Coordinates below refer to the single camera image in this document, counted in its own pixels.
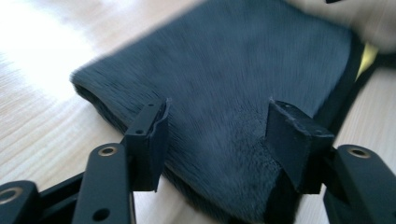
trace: light wood surface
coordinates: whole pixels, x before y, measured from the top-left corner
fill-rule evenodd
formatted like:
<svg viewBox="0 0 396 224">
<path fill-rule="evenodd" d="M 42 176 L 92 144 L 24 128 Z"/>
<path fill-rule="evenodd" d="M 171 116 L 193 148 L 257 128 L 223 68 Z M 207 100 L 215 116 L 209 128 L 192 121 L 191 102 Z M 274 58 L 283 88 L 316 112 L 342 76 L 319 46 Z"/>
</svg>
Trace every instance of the light wood surface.
<svg viewBox="0 0 396 224">
<path fill-rule="evenodd" d="M 82 172 L 92 149 L 122 136 L 77 96 L 71 72 L 149 33 L 200 0 L 0 2 L 0 185 L 40 190 Z M 396 71 L 378 72 L 353 106 L 336 146 L 376 151 L 396 173 Z M 138 224 L 217 223 L 166 179 L 137 192 Z M 328 223 L 321 195 L 305 196 L 296 223 Z"/>
</svg>

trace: wooden table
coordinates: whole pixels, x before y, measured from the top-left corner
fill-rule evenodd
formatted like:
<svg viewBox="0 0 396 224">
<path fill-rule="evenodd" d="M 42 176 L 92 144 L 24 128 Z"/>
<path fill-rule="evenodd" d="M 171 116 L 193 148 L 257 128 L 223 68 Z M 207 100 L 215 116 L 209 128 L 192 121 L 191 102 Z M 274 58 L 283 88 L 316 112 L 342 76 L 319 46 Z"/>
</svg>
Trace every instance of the wooden table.
<svg viewBox="0 0 396 224">
<path fill-rule="evenodd" d="M 76 68 L 135 41 L 201 0 L 1 1 L 0 185 L 32 180 L 40 190 L 82 172 L 92 149 L 122 136 L 77 96 Z M 375 74 L 336 146 L 376 151 L 396 173 L 396 71 Z M 134 194 L 137 222 L 217 223 L 164 178 Z M 296 223 L 328 223 L 321 195 L 304 197 Z"/>
</svg>

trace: gray velvet cloth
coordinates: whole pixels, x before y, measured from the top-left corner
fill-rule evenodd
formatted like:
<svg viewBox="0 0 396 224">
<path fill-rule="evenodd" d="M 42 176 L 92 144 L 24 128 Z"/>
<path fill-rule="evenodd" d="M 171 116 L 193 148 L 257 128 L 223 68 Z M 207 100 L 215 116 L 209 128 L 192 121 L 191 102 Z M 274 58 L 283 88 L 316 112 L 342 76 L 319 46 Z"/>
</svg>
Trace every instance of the gray velvet cloth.
<svg viewBox="0 0 396 224">
<path fill-rule="evenodd" d="M 282 1 L 209 0 L 72 82 L 121 132 L 149 99 L 171 98 L 169 180 L 221 222 L 291 223 L 300 197 L 262 145 L 269 99 L 329 123 L 359 45 L 348 29 Z"/>
</svg>

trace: round metal hole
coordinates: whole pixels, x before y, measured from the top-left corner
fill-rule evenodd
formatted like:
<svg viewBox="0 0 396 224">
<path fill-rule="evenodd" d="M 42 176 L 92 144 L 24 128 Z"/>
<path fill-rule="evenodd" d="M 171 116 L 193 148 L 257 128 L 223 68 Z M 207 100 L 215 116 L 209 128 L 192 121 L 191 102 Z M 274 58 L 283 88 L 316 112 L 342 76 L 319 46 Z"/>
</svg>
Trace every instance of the round metal hole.
<svg viewBox="0 0 396 224">
<path fill-rule="evenodd" d="M 23 193 L 20 187 L 5 189 L 0 192 L 0 204 L 5 204 L 14 201 Z"/>
<path fill-rule="evenodd" d="M 362 159 L 369 159 L 371 157 L 370 153 L 360 148 L 355 148 L 355 147 L 349 148 L 347 152 L 349 152 L 349 154 L 351 154 L 352 156 L 359 157 Z"/>
<path fill-rule="evenodd" d="M 99 150 L 99 156 L 112 156 L 117 153 L 117 149 L 115 147 L 105 147 Z"/>
<path fill-rule="evenodd" d="M 92 220 L 103 221 L 106 220 L 108 216 L 110 216 L 110 210 L 108 210 L 107 208 L 102 208 L 93 213 Z"/>
</svg>

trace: gray fabric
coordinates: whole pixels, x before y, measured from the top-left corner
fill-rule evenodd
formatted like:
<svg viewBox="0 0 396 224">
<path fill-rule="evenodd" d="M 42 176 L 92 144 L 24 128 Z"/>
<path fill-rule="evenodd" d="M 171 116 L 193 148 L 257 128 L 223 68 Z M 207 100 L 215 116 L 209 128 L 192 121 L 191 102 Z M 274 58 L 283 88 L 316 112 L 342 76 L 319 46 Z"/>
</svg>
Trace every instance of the gray fabric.
<svg viewBox="0 0 396 224">
<path fill-rule="evenodd" d="M 314 116 L 346 70 L 351 39 L 282 1 L 212 0 L 72 82 L 122 132 L 149 99 L 171 98 L 171 181 L 221 221 L 262 222 L 282 172 L 262 146 L 268 101 Z M 271 206 L 297 204 L 284 197 Z"/>
</svg>

